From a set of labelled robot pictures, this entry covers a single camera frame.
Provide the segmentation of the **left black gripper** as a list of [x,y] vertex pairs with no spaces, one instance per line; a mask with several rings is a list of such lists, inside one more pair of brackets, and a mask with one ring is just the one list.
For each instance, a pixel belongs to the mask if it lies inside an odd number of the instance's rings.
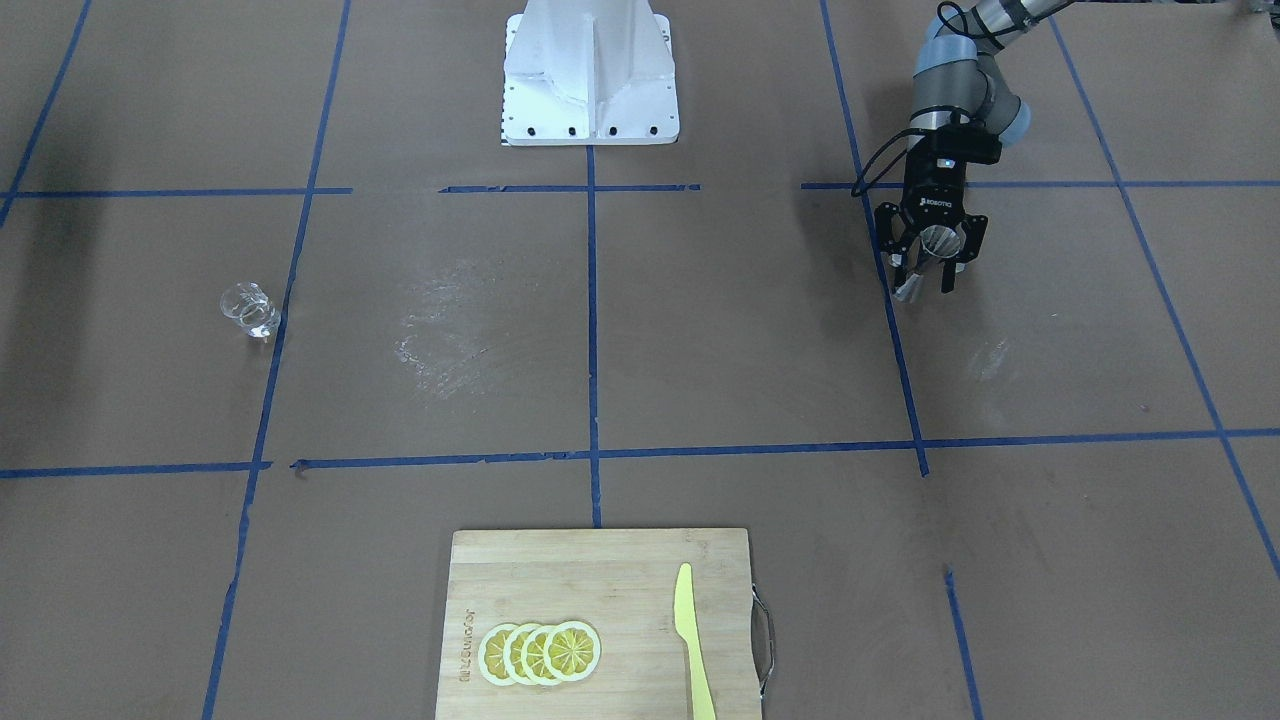
[[890,260],[895,299],[916,299],[920,292],[920,236],[925,227],[941,224],[948,232],[938,241],[938,259],[941,293],[951,293],[961,265],[977,260],[980,254],[989,225],[987,215],[964,211],[966,163],[938,161],[928,154],[927,138],[932,132],[924,132],[908,150],[904,210],[888,201],[874,209],[876,242]]

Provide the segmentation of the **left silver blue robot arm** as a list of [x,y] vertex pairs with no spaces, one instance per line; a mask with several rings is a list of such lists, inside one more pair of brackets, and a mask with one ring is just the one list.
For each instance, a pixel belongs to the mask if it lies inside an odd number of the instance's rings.
[[899,202],[874,210],[878,250],[893,269],[892,292],[916,297],[938,272],[950,293],[980,254],[989,220],[965,209],[972,165],[998,163],[1032,123],[1030,105],[1010,90],[997,55],[1068,1],[941,1],[913,73],[913,108]]

